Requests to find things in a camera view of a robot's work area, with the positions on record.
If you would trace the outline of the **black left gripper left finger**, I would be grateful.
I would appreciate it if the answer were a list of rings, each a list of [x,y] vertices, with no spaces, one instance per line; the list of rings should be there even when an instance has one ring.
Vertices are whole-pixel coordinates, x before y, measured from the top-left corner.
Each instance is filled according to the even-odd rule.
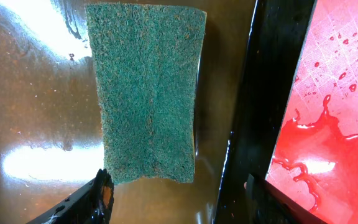
[[[114,183],[106,169],[28,224],[109,224],[114,205]]]

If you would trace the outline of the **green yellow sponge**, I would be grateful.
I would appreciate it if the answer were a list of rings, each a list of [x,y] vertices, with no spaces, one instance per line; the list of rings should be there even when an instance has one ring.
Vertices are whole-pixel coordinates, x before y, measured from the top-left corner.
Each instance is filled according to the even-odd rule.
[[[196,82],[207,14],[194,7],[85,7],[104,145],[115,184],[191,183]]]

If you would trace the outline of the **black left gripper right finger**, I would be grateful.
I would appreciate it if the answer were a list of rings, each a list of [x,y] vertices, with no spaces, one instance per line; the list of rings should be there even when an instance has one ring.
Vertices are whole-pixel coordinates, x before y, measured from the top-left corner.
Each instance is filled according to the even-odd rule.
[[[326,224],[257,175],[248,175],[245,190],[251,223]]]

